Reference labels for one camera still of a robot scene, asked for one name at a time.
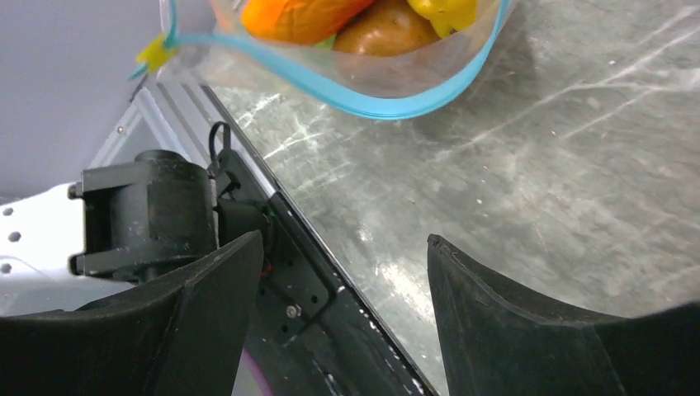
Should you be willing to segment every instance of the screw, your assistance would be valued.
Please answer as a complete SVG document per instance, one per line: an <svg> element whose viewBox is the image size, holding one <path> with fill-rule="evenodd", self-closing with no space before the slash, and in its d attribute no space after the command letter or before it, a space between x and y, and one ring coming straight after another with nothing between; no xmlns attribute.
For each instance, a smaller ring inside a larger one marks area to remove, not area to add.
<svg viewBox="0 0 700 396"><path fill-rule="evenodd" d="M301 307L299 305L290 305L286 307L286 316L289 319L299 318L301 316Z"/></svg>
<svg viewBox="0 0 700 396"><path fill-rule="evenodd" d="M70 200L83 198L83 184L79 182L68 187L68 198Z"/></svg>

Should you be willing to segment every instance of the scratched metal surface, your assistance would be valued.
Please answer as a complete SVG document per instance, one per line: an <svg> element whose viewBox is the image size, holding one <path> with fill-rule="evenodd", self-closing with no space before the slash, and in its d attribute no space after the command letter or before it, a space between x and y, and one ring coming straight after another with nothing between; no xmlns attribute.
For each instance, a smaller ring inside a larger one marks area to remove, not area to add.
<svg viewBox="0 0 700 396"><path fill-rule="evenodd" d="M442 394L429 233L609 314L700 298L698 0L523 0L472 87L417 120L217 92Z"/></svg>

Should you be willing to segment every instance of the yellow bell pepper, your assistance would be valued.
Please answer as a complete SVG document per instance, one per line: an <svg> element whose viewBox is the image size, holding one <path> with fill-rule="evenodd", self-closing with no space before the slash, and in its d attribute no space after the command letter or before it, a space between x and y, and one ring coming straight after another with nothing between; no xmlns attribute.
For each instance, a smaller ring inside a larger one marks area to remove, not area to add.
<svg viewBox="0 0 700 396"><path fill-rule="evenodd" d="M433 24L441 39L476 22L479 0L408 0L411 8Z"/></svg>

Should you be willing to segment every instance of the carrot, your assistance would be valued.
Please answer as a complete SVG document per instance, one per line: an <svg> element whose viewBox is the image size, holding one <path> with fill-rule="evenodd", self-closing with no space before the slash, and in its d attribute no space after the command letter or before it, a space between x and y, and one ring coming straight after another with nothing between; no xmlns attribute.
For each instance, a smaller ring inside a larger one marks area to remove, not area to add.
<svg viewBox="0 0 700 396"><path fill-rule="evenodd" d="M265 40L315 45L338 32L374 0L249 0L241 13L248 33Z"/></svg>

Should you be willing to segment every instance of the black cable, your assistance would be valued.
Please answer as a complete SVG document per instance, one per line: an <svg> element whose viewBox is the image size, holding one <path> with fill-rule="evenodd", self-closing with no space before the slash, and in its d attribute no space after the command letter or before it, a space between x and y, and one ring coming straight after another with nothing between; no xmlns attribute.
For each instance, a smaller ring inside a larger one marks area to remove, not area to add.
<svg viewBox="0 0 700 396"><path fill-rule="evenodd" d="M209 160L211 161L211 167L214 172L219 170L219 161L216 159L216 134L219 132L219 128L224 129L224 149L231 148L231 125L225 123L224 121L216 121L209 130Z"/></svg>

